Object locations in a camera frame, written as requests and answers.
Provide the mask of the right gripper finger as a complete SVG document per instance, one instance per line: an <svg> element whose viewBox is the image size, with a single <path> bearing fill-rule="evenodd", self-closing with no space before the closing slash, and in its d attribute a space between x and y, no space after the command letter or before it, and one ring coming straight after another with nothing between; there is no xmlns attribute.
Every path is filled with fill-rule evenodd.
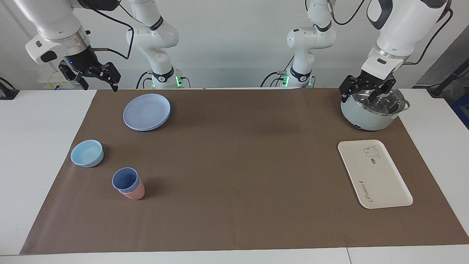
<svg viewBox="0 0 469 264"><path fill-rule="evenodd" d="M72 68L66 64L66 62L59 63L59 70L61 71L62 75L65 77L66 80L73 82L85 91L88 90L89 84L86 80L83 79L83 73L81 71L75 73Z"/></svg>
<svg viewBox="0 0 469 264"><path fill-rule="evenodd" d="M118 84L122 75L112 62L98 67L97 77L99 80L108 83L114 92L118 91Z"/></svg>

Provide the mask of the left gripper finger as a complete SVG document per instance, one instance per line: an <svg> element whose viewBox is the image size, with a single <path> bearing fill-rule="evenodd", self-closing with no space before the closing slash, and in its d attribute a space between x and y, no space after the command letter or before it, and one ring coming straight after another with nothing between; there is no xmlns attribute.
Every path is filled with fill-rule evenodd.
<svg viewBox="0 0 469 264"><path fill-rule="evenodd" d="M360 76L354 77L352 75L348 75L345 77L341 85L339 86L340 93L342 95L341 102L345 103L350 95L353 95L357 92L360 92L362 89L359 85L361 81Z"/></svg>
<svg viewBox="0 0 469 264"><path fill-rule="evenodd" d="M388 80L385 80L382 85L378 85L376 88L373 89L373 92L368 97L368 101L372 103L378 96L387 95L391 91L395 83L395 78L389 78Z"/></svg>

